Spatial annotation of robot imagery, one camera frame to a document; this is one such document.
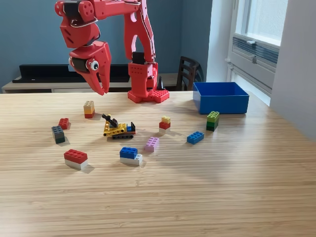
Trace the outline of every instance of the pink lego brick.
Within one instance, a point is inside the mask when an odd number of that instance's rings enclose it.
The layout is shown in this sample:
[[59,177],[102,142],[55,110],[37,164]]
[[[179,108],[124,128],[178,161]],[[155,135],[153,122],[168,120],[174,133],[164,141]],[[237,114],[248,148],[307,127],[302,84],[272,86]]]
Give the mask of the pink lego brick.
[[154,152],[158,144],[159,144],[159,138],[151,137],[145,146],[145,150],[148,152]]

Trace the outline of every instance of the window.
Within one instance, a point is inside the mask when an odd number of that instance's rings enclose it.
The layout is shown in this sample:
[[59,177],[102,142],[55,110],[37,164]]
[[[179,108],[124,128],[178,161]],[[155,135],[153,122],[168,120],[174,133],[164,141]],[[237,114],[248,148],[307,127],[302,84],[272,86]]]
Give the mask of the window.
[[239,73],[271,94],[288,0],[234,0],[226,61],[228,81]]
[[280,46],[288,0],[240,0],[236,33]]

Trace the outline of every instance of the green lego brick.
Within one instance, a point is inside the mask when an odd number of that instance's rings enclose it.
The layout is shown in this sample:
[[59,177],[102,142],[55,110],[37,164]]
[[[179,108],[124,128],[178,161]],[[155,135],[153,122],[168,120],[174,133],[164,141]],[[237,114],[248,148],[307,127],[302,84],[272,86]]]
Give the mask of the green lego brick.
[[208,116],[207,116],[207,121],[208,122],[216,122],[219,119],[219,112],[212,111]]
[[218,127],[218,126],[216,126],[216,127],[206,126],[206,130],[207,130],[207,131],[212,131],[212,132],[214,132],[217,127]]
[[208,127],[217,127],[218,126],[218,122],[219,122],[219,119],[216,120],[216,122],[207,122],[206,126],[208,126]]

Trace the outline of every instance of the red robot arm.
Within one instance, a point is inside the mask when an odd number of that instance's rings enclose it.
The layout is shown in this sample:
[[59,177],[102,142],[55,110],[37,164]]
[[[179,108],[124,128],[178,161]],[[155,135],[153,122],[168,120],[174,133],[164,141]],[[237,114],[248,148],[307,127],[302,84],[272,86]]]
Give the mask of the red robot arm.
[[[59,1],[55,11],[63,17],[60,28],[67,47],[76,48],[70,53],[69,63],[95,92],[103,95],[109,91],[111,66],[109,46],[106,42],[97,41],[100,31],[95,22],[123,14],[126,56],[132,60],[128,64],[132,84],[128,98],[135,103],[161,103],[169,98],[162,82],[157,87],[158,64],[155,62],[154,34],[146,0]],[[143,44],[144,53],[136,52],[137,36]]]

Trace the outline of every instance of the wooden chair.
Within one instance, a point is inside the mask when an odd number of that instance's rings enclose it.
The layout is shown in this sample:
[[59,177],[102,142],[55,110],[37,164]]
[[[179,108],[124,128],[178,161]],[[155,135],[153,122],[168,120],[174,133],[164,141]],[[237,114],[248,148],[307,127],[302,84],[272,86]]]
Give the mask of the wooden chair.
[[176,90],[182,90],[182,82],[184,83],[184,90],[193,90],[193,82],[203,81],[204,76],[201,65],[194,59],[182,56],[180,59]]

